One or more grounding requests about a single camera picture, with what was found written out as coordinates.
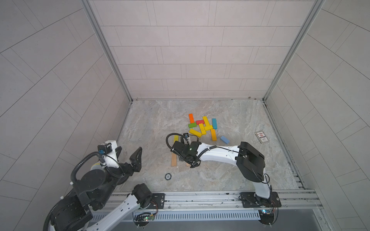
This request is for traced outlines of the yellow block short vertical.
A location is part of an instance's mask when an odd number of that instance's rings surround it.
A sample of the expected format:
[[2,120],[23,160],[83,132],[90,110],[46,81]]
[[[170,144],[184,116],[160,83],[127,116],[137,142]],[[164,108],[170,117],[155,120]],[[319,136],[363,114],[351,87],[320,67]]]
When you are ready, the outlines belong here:
[[201,134],[206,135],[206,130],[205,130],[205,127],[202,123],[199,124],[199,128],[200,128]]

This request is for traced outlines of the yellow block small horizontal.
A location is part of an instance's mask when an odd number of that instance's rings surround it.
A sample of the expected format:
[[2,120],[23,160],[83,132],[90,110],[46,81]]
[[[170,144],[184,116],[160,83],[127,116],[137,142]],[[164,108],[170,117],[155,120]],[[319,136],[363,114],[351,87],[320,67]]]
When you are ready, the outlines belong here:
[[205,126],[205,127],[204,127],[204,129],[205,129],[206,131],[210,131],[210,130],[212,130],[212,129],[213,129],[213,126],[212,126],[212,125]]

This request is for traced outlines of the orange block lower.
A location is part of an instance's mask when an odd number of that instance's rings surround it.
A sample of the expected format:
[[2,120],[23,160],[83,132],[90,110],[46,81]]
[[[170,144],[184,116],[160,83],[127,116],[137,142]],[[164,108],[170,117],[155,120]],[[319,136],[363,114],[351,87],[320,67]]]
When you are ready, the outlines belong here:
[[217,135],[215,129],[211,129],[212,141],[217,141]]

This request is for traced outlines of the right circuit board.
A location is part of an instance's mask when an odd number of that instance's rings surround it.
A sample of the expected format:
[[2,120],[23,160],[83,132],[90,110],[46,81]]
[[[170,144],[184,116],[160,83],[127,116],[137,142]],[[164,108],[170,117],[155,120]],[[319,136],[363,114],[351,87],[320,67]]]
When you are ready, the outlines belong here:
[[275,222],[275,214],[271,209],[262,209],[259,210],[259,222],[263,225],[273,225]]

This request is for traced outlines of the light blue block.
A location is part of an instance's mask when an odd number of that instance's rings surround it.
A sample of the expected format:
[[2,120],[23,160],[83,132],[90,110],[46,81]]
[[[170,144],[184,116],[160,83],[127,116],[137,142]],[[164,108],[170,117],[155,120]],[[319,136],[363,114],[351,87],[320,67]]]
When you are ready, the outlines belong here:
[[229,144],[230,143],[230,140],[227,139],[225,136],[221,136],[220,139],[225,143],[225,144]]

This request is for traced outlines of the teal block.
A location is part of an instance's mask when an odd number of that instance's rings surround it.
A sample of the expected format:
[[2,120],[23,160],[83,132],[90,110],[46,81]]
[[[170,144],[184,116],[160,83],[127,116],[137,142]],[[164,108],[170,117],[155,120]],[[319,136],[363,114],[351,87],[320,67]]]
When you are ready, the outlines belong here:
[[212,126],[213,126],[213,128],[214,128],[215,130],[216,130],[216,129],[218,129],[216,118],[213,118],[213,119],[212,119]]

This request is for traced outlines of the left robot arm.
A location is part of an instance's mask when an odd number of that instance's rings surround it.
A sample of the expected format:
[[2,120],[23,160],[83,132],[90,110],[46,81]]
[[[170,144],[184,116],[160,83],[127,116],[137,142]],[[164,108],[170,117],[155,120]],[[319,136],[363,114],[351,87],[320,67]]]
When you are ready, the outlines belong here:
[[129,163],[118,162],[122,148],[115,141],[98,145],[72,170],[72,190],[56,203],[46,216],[44,231],[111,231],[126,216],[151,204],[152,192],[143,183],[108,215],[89,226],[93,212],[104,208],[118,185],[142,168],[142,148],[130,156]]

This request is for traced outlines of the circuit board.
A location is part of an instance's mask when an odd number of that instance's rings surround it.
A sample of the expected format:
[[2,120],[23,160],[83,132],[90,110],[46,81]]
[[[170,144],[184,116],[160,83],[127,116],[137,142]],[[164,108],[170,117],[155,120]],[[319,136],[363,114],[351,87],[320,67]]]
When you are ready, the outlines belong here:
[[146,213],[141,213],[139,215],[135,215],[133,218],[133,221],[136,227],[145,227],[154,219],[155,219],[155,215],[146,212]]
[[259,222],[263,225],[273,225],[275,222],[275,214],[271,209],[262,209],[259,210]]

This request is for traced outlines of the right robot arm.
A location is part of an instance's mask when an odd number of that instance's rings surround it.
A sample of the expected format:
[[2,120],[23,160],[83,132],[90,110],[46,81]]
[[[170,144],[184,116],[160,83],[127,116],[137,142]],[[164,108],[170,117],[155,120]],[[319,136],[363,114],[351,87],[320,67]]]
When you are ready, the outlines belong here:
[[237,166],[244,178],[253,183],[256,199],[270,200],[271,188],[265,176],[265,156],[249,143],[242,141],[238,146],[217,146],[200,141],[193,141],[190,144],[175,141],[168,147],[172,153],[190,164],[191,168],[200,166],[202,161]]

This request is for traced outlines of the green block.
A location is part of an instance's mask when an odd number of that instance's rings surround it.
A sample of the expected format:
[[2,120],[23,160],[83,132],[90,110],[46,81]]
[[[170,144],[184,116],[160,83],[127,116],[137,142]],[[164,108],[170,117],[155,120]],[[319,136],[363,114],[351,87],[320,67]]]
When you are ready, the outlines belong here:
[[194,128],[194,127],[196,127],[197,126],[197,124],[196,123],[190,123],[190,124],[188,124],[188,127],[191,129],[191,128]]

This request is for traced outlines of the left circuit board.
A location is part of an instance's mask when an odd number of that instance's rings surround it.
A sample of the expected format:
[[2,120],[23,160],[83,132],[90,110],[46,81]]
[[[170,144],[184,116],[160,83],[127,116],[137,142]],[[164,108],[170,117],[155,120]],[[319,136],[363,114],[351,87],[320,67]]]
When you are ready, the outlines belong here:
[[135,215],[133,218],[133,221],[136,227],[145,227],[154,219],[155,219],[155,215],[146,212],[146,213],[141,213],[139,215]]

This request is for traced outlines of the small printed card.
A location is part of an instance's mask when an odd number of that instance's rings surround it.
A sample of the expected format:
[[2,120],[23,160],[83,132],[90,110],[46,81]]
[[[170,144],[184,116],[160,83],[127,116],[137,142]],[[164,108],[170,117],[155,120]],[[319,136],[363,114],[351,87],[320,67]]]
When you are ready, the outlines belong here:
[[269,139],[267,138],[266,134],[263,131],[258,131],[255,133],[255,135],[261,144],[269,142]]

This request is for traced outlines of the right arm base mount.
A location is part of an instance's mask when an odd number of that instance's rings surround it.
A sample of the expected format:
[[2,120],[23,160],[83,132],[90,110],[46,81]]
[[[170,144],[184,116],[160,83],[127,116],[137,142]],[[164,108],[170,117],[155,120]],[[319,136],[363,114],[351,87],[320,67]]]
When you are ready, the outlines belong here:
[[239,195],[239,200],[244,208],[280,208],[282,207],[277,192],[271,192],[268,199],[258,197],[255,192],[243,192]]

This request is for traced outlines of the orange block top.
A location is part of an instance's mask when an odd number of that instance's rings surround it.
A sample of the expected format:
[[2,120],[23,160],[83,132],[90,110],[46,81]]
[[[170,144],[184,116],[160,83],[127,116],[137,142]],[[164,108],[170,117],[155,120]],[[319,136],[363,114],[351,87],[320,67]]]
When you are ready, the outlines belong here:
[[190,124],[195,123],[193,114],[189,114],[189,121],[190,121]]

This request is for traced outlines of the tan wooden block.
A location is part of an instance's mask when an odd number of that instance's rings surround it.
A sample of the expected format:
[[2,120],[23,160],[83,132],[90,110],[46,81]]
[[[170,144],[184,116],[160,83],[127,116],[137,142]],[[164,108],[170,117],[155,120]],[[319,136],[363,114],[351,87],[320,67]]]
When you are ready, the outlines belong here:
[[172,167],[176,167],[177,166],[177,155],[172,153],[172,157],[171,157],[171,166]]

